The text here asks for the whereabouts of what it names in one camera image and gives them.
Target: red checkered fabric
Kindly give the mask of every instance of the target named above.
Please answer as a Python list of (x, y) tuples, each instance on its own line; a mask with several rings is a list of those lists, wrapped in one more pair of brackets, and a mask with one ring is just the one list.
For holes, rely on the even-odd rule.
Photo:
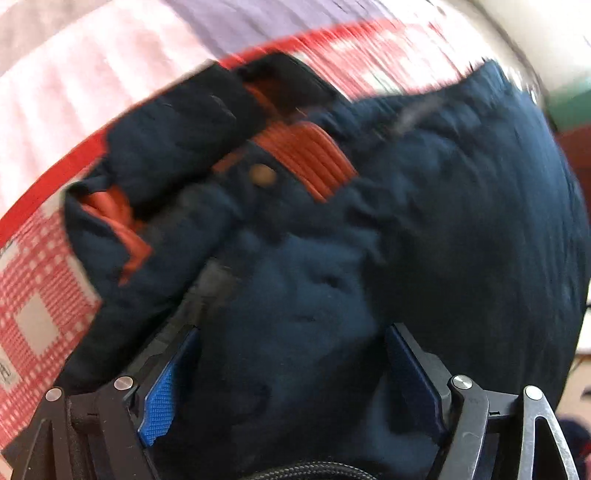
[[(350, 98), (440, 87), (479, 60), (454, 49), (440, 27), (379, 20), (292, 37), (222, 64), (273, 50), (300, 58)], [(99, 307), (68, 246), (60, 195), (101, 152), (102, 135), (52, 167), (0, 220), (0, 243), (8, 239), (0, 252), (0, 448), (27, 425)], [(0, 478), (4, 465), (0, 459)]]

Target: dark blue fabric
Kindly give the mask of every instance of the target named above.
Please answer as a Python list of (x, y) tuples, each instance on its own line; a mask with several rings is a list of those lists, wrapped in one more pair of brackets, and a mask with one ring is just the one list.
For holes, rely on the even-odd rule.
[(263, 129), (265, 115), (239, 77), (214, 64), (122, 117), (106, 159), (133, 207), (199, 179)]
[(96, 291), (103, 298), (116, 292), (122, 266), (129, 260), (129, 253), (109, 225), (85, 212), (77, 198), (107, 190), (112, 186), (108, 164), (99, 163), (84, 179), (69, 188), (64, 199), (64, 225), (70, 245), (84, 262), (86, 274), (92, 279)]
[[(164, 480), (298, 460), (423, 478), (437, 448), (390, 372), (393, 322), (452, 374), (508, 393), (535, 384), (556, 405), (589, 283), (577, 182), (541, 112), (497, 64), (430, 95), (441, 107), (401, 137), (392, 125), (426, 96), (309, 116), (359, 172), (325, 204), (247, 145), (108, 298), (57, 384), (84, 391), (116, 375), (113, 359), (131, 359), (215, 257), (237, 282), (202, 318), (194, 388), (154, 444)], [(277, 171), (274, 186), (250, 182), (256, 163)]]

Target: metal pin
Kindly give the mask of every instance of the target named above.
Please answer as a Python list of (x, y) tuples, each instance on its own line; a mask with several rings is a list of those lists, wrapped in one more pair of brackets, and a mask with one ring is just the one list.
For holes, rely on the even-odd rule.
[(470, 377), (467, 377), (466, 375), (456, 375), (453, 377), (452, 383), (460, 390), (469, 390), (474, 384)]
[(542, 391), (534, 385), (528, 385), (525, 388), (525, 395), (527, 395), (532, 400), (541, 400), (542, 397), (544, 396)]
[(47, 401), (56, 401), (61, 397), (61, 389), (60, 388), (52, 388), (48, 390), (45, 394), (45, 399)]
[(134, 379), (131, 377), (119, 377), (113, 384), (117, 390), (129, 390), (133, 385)]

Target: purple fabric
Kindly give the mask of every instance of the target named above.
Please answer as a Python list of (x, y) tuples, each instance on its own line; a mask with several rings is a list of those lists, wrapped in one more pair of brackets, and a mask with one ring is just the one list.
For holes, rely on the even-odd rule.
[(331, 25), (384, 17), (376, 0), (167, 0), (218, 58)]

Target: snap button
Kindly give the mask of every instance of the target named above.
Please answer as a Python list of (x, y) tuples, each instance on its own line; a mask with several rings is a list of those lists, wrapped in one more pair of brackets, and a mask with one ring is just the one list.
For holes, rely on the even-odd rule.
[(262, 163), (253, 165), (248, 172), (248, 176), (254, 185), (262, 188), (270, 187), (277, 181), (277, 172)]

